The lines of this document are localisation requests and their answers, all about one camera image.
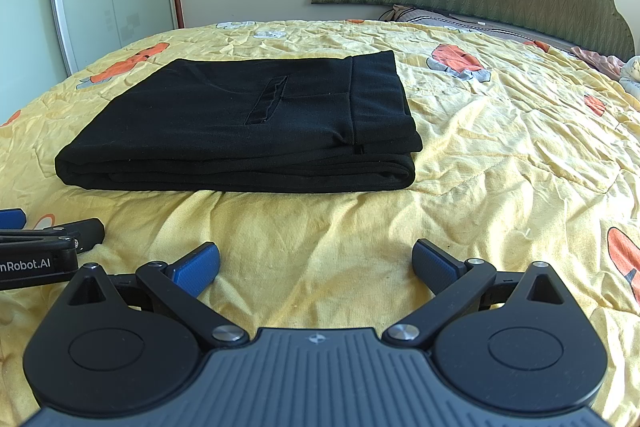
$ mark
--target folded black pants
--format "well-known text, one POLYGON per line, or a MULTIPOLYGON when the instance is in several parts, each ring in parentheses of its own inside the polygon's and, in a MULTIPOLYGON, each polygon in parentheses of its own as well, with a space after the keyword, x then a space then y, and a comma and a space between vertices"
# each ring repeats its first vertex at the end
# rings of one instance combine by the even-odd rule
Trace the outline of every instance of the folded black pants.
POLYGON ((393 52, 179 59, 114 98, 56 172, 113 190, 394 190, 421 149, 393 52))

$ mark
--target yellow bedspread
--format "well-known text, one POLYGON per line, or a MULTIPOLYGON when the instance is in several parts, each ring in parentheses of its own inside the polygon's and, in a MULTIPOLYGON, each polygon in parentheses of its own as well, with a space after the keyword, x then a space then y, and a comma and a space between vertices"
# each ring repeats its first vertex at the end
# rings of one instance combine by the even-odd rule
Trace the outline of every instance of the yellow bedspread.
MULTIPOLYGON (((222 269, 200 298, 251 334, 260 326, 382 332, 430 298, 410 264, 420 237, 498 270, 548 261, 609 353, 594 409, 616 427, 632 427, 640 416, 638 110, 617 83, 575 58, 478 33, 383 22, 176 30, 102 58, 0 127, 0 208, 23 208, 27 228, 99 217, 106 239, 81 262, 97 261, 108 273, 152 259, 170 263, 214 241, 222 269), (282 33, 257 34, 266 31, 282 33), (457 48, 436 52, 440 44, 457 48), (154 46, 155 54, 131 59, 154 46), (56 177, 60 149, 111 99, 175 58, 343 58, 389 49, 424 141, 407 190, 110 192, 56 177), (475 57, 490 81, 477 73, 461 79, 455 60, 443 58, 458 54, 468 63, 457 50, 475 57), (130 71, 87 80, 127 59, 130 71)), ((0 293, 2 427, 37 409, 22 352, 62 288, 0 293)))

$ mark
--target gray ribbed panel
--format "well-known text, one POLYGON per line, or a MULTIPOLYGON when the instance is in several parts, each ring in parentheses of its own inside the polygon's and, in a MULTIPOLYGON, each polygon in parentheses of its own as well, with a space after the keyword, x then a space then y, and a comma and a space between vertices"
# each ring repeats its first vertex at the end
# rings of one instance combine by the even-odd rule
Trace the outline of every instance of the gray ribbed panel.
POLYGON ((553 419, 487 412, 443 386, 420 351, 371 329, 261 330, 215 352, 196 382, 153 411, 113 420, 43 410, 28 427, 606 427, 590 409, 553 419), (310 338, 319 333, 325 341, 310 338))

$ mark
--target blue gripper pad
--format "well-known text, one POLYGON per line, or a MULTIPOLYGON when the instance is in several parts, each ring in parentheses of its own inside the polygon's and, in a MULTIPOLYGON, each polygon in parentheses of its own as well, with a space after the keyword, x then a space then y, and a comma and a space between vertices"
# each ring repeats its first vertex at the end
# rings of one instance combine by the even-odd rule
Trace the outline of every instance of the blue gripper pad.
POLYGON ((220 252, 214 243, 204 243, 176 263, 165 273, 169 279, 192 297, 200 295, 220 270, 220 252))
POLYGON ((0 230, 21 230, 27 224, 27 216, 21 208, 0 210, 0 230))
POLYGON ((374 330, 258 330, 217 349, 193 383, 150 410, 111 419, 44 408, 24 427, 608 427, 587 407, 512 416, 465 400, 417 349, 374 330))
POLYGON ((426 239, 418 239, 415 243, 412 265, 415 274, 434 295, 442 292, 466 273, 464 263, 426 239))

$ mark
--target yellow blanket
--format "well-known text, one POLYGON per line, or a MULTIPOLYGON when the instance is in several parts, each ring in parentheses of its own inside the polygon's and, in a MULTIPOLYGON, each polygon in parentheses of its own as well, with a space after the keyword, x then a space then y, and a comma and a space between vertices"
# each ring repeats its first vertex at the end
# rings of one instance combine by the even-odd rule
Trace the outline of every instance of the yellow blanket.
MULTIPOLYGON (((420 237, 498 270, 548 261, 609 353, 594 409, 631 427, 640 415, 638 110, 617 83, 575 58, 477 33, 382 22, 176 30, 102 58, 0 127, 0 208, 23 208, 28 228, 99 217, 106 239, 81 263, 97 261, 108 273, 170 263, 214 241, 222 269, 200 298, 251 334, 260 326, 382 332, 430 298, 410 265, 420 237), (436 51, 441 44, 450 46, 436 51), (146 48, 153 49, 138 53, 146 48), (407 190, 110 192, 56 177, 60 149, 111 99, 175 58, 342 58, 389 49, 424 141, 407 190)), ((22 352, 62 288, 0 293, 2 427, 37 409, 22 352)))

